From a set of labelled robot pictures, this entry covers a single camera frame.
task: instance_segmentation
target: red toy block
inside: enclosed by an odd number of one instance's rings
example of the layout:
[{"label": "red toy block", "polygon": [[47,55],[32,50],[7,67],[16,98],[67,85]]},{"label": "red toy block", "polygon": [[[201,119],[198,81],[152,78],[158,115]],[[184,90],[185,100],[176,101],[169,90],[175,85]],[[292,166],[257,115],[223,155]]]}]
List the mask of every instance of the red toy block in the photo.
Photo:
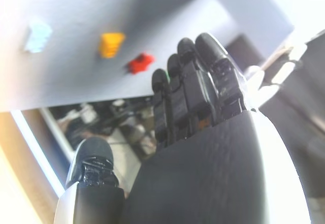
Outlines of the red toy block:
[{"label": "red toy block", "polygon": [[153,63],[154,57],[146,53],[141,53],[137,58],[128,63],[129,70],[132,74],[146,71],[148,66]]}]

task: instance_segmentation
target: orange block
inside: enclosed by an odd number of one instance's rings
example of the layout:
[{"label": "orange block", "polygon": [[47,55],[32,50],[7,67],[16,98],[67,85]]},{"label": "orange block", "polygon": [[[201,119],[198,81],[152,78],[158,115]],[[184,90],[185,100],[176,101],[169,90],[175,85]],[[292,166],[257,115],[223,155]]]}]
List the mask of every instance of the orange block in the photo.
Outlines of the orange block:
[{"label": "orange block", "polygon": [[125,35],[122,33],[102,34],[101,44],[99,46],[102,58],[113,58],[118,52],[124,39]]}]

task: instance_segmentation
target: light strip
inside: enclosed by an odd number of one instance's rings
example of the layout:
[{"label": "light strip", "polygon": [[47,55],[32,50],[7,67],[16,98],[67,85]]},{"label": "light strip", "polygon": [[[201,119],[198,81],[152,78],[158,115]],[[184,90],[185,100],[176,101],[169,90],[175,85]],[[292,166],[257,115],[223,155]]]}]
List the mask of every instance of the light strip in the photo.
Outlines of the light strip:
[{"label": "light strip", "polygon": [[13,116],[17,126],[19,127],[27,145],[29,146],[32,154],[40,165],[42,171],[44,172],[47,180],[50,182],[52,188],[54,189],[56,195],[61,197],[64,193],[64,188],[57,178],[55,172],[53,171],[51,165],[46,159],[42,149],[40,148],[34,134],[32,133],[25,117],[19,110],[11,111],[11,115]]}]

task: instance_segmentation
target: robotic hand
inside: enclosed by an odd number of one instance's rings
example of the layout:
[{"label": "robotic hand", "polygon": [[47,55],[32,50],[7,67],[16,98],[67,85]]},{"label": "robotic hand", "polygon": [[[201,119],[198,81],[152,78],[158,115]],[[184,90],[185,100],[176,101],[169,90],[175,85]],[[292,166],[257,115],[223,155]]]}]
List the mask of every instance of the robotic hand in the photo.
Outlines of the robotic hand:
[{"label": "robotic hand", "polygon": [[55,223],[310,223],[291,158],[272,123],[250,107],[245,79],[223,47],[209,34],[195,44],[185,38],[168,74],[170,81],[164,70],[152,76],[157,152],[129,198],[109,145],[88,139]]}]

